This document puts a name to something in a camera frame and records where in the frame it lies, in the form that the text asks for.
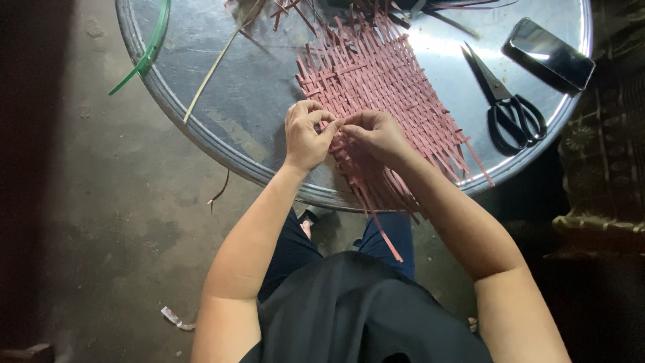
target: woman's right hand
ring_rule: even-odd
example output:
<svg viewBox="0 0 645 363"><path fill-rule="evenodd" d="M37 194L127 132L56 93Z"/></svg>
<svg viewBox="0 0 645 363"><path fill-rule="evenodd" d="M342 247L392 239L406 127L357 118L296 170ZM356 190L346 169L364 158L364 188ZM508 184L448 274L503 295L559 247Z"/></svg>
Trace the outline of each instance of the woman's right hand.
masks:
<svg viewBox="0 0 645 363"><path fill-rule="evenodd" d="M390 169L416 155L399 122L387 112L365 110L353 114L344 120L341 132L363 144Z"/></svg>

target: woman's left hand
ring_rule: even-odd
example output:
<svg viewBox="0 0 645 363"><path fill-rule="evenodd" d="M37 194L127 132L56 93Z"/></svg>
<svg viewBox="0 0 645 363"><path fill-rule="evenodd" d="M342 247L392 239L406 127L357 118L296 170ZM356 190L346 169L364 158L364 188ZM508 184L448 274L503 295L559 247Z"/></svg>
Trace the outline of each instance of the woman's left hand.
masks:
<svg viewBox="0 0 645 363"><path fill-rule="evenodd" d="M318 134L314 129L320 121L329 124ZM336 117L313 100L298 101L291 106L284 118L286 131L286 159L284 164L305 174L314 170L327 156L333 135L343 125Z"/></svg>

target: stainless steel surface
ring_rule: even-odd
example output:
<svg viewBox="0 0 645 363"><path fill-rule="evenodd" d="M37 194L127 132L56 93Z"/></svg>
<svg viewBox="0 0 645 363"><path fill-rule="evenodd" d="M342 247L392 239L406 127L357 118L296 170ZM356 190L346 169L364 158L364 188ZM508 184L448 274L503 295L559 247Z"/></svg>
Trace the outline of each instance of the stainless steel surface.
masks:
<svg viewBox="0 0 645 363"><path fill-rule="evenodd" d="M197 88L236 27L235 4L225 10L224 0L174 1L163 47L143 81L168 117L203 151L235 173L266 185L284 160L284 113L304 98L294 78L295 57L312 35L295 12L283 17L273 32L269 14L275 5L267 1L262 14L246 29L250 37L239 34L233 40L187 125L182 122ZM160 5L159 0L116 0L123 39L134 62L152 35ZM323 11L325 16L334 15L333 10ZM479 39L421 14L406 30L410 44L439 98L465 135L472 137L470 142L493 181L501 183L557 137L577 100L503 56L501 47L513 26L528 16L589 55L589 0L521 0L495 10L445 10L441 14L474 30ZM490 105L463 57L460 45L464 40L511 93L522 94L542 111L549 124L544 141L511 158L495 149L486 124ZM489 188L488 182L465 148L464 155L473 178L459 186L469 195L478 194ZM309 175L298 199L336 209L361 209L331 159Z"/></svg>

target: scissor handle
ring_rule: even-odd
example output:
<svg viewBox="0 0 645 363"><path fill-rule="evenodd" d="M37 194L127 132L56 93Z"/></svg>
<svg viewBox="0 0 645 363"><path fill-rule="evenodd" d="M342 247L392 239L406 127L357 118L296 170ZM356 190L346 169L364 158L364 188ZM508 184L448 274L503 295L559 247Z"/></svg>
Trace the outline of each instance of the scissor handle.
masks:
<svg viewBox="0 0 645 363"><path fill-rule="evenodd" d="M544 119L544 116L542 115L540 110L537 109L537 107L533 103L530 103L526 98L520 96L519 94L516 94L515 98L517 98L517 101L519 102L517 113L522 113L524 116L524 122L522 122L522 117L520 117L520 127L526 134L529 144L534 144L538 141L542 141L546 137L547 131L546 120ZM522 108L522 106L526 107L531 112L526 112ZM528 128L528 123L530 123L535 131L537 131L537 134L534 134L535 131Z"/></svg>
<svg viewBox="0 0 645 363"><path fill-rule="evenodd" d="M522 111L522 105L517 98L513 97L509 100L509 102L498 101L493 105L493 107L490 108L490 110L488 111L488 128L490 130L490 136L493 139L495 146L497 146L501 151L505 153L516 154L526 149L529 144L529 139L527 137L527 134L524 132L524 128L519 126L513 119L509 118L506 113L502 111L501 107L507 107L508 105L510 105L512 108L516 108L519 111L519 124L526 124L526 117ZM517 145L514 145L504 139L504 136L499 129L500 125L504 128L504 130L508 132L508 134L511 135Z"/></svg>

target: smartphone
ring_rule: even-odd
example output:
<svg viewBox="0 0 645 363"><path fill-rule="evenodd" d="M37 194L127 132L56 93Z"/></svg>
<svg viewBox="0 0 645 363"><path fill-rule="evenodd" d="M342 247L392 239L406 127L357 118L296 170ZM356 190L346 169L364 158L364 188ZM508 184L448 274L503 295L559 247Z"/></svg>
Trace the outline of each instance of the smartphone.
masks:
<svg viewBox="0 0 645 363"><path fill-rule="evenodd" d="M525 17L502 51L556 88L582 91L596 64L560 38Z"/></svg>

